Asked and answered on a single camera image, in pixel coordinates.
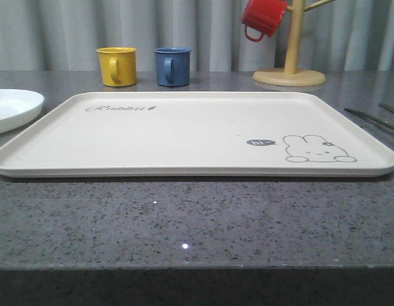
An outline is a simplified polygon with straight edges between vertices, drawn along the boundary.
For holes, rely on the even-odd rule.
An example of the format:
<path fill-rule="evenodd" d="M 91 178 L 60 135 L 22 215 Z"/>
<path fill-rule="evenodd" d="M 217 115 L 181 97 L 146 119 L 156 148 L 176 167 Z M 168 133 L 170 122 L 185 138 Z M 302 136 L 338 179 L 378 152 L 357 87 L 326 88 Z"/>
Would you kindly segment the silver metal chopstick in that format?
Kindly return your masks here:
<path fill-rule="evenodd" d="M 394 106 L 391 106 L 386 103 L 379 103 L 379 106 L 394 114 Z"/>

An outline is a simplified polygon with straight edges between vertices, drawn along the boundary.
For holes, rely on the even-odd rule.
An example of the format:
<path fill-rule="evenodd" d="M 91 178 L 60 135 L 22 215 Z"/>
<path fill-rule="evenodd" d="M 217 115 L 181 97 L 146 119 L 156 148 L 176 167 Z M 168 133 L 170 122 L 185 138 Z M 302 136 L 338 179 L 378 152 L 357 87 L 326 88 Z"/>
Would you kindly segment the wooden mug tree stand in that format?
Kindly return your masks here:
<path fill-rule="evenodd" d="M 284 67 L 255 71 L 252 78 L 264 84 L 288 87 L 308 87 L 324 84 L 326 82 L 325 75 L 314 70 L 299 69 L 298 58 L 305 12 L 332 1 L 316 1 L 306 5 L 305 1 L 294 0 L 293 4 L 288 7 L 292 17 Z"/>

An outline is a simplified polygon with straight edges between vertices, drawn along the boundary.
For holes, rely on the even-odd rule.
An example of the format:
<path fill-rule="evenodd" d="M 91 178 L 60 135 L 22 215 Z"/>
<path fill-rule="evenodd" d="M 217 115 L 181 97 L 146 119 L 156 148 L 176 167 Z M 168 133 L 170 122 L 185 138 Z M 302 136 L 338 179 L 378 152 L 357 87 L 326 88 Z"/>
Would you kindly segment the red enamel mug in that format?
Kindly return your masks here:
<path fill-rule="evenodd" d="M 259 42 L 264 36 L 271 37 L 281 24 L 286 10 L 287 1 L 280 0 L 250 0 L 242 15 L 245 37 L 253 42 Z M 249 36 L 248 28 L 261 33 L 259 38 Z"/>

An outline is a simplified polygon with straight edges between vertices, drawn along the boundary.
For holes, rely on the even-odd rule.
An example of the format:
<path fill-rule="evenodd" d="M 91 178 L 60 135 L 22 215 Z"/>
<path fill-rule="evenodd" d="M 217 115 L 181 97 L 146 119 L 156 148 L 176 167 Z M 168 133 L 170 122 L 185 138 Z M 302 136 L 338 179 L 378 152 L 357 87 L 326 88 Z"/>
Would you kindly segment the yellow enamel mug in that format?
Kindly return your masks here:
<path fill-rule="evenodd" d="M 126 87 L 137 83 L 136 51 L 133 47 L 104 47 L 96 50 L 104 85 Z"/>

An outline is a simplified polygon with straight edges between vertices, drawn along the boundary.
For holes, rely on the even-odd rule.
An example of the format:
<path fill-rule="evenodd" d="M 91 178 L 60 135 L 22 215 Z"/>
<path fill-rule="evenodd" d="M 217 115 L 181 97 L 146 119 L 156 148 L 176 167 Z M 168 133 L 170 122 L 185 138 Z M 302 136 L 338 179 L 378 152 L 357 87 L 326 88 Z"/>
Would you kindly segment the cream rabbit serving tray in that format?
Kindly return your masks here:
<path fill-rule="evenodd" d="M 91 92 L 0 148 L 8 177 L 377 177 L 394 151 L 300 92 Z"/>

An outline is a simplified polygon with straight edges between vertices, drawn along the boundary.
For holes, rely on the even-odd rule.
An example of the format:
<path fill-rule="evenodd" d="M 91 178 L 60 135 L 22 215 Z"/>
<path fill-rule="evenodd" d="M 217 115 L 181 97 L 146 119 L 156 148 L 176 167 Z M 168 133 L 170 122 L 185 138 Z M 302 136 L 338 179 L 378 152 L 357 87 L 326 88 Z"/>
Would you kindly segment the silver metal fork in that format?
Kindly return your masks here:
<path fill-rule="evenodd" d="M 370 119 L 370 120 L 372 120 L 372 121 L 374 121 L 376 123 L 379 123 L 379 124 L 381 124 L 381 125 L 383 125 L 383 126 L 385 126 L 387 128 L 390 128 L 390 129 L 394 130 L 394 125 L 389 123 L 388 121 L 379 119 L 377 117 L 374 117 L 373 115 L 367 114 L 367 113 L 359 111 L 359 110 L 353 110 L 353 109 L 350 109 L 350 108 L 345 108 L 344 110 L 349 112 L 349 113 L 351 113 L 351 114 L 353 114 L 353 115 L 357 115 L 359 117 L 364 117 L 364 118 Z"/>

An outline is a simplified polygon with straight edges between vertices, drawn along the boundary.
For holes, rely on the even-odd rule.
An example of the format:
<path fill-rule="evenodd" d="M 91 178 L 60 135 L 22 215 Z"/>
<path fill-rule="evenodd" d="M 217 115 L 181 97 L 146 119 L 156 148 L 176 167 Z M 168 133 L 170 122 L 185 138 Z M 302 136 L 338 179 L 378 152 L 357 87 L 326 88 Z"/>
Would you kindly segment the blue enamel mug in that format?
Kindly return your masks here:
<path fill-rule="evenodd" d="M 158 85 L 179 87 L 190 83 L 190 48 L 163 47 L 154 53 Z"/>

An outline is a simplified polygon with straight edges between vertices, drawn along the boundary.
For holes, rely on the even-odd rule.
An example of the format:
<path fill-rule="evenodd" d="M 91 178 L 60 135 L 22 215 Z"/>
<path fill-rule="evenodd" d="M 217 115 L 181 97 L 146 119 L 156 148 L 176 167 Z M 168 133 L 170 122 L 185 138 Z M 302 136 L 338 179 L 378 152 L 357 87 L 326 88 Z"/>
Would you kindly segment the white round plate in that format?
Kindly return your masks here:
<path fill-rule="evenodd" d="M 22 89 L 0 89 L 0 134 L 31 122 L 40 113 L 42 94 Z"/>

